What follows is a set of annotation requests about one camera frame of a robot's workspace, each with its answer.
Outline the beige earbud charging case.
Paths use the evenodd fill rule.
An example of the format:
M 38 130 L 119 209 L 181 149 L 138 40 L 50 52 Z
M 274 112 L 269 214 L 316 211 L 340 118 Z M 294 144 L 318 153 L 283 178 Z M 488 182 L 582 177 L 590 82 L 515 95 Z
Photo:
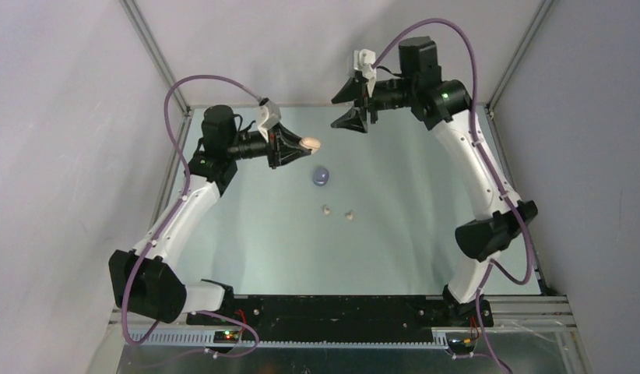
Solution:
M 321 141 L 313 137 L 301 138 L 299 144 L 303 148 L 309 150 L 311 153 L 317 152 L 322 146 Z

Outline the purple earbud charging case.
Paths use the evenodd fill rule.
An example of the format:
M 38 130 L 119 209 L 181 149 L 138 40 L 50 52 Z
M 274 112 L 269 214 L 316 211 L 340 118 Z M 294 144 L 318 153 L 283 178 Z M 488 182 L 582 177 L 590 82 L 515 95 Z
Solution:
M 316 186 L 326 186 L 329 182 L 329 170 L 324 167 L 317 167 L 312 175 L 312 182 Z

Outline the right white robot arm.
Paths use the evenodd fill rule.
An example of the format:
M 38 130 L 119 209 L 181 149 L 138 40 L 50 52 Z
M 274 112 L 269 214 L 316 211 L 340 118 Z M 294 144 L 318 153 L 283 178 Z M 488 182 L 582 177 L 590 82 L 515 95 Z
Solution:
M 457 79 L 441 76 L 436 44 L 429 37 L 398 43 L 400 71 L 379 80 L 379 60 L 368 49 L 353 53 L 350 78 L 332 98 L 352 103 L 336 119 L 334 129 L 366 133 L 380 111 L 410 109 L 437 138 L 458 167 L 473 211 L 472 221 L 456 228 L 462 258 L 445 286 L 445 320 L 461 326 L 473 317 L 472 301 L 481 293 L 487 268 L 538 214 L 532 200 L 524 201 L 493 161 L 493 154 L 477 122 L 472 97 Z

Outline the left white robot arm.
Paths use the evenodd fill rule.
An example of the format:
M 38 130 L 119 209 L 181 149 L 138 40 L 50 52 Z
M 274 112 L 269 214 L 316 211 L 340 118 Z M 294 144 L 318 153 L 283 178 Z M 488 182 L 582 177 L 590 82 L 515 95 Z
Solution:
M 238 161 L 264 157 L 277 169 L 321 147 L 319 139 L 300 137 L 284 127 L 273 102 L 262 101 L 257 110 L 254 124 L 244 129 L 239 128 L 242 117 L 227 105 L 205 110 L 202 136 L 185 164 L 178 198 L 131 250 L 117 250 L 109 259 L 114 299 L 122 312 L 162 323 L 199 311 L 217 324 L 233 320 L 236 304 L 225 296 L 226 286 L 211 280 L 186 284 L 176 274 L 187 241 L 227 190 Z

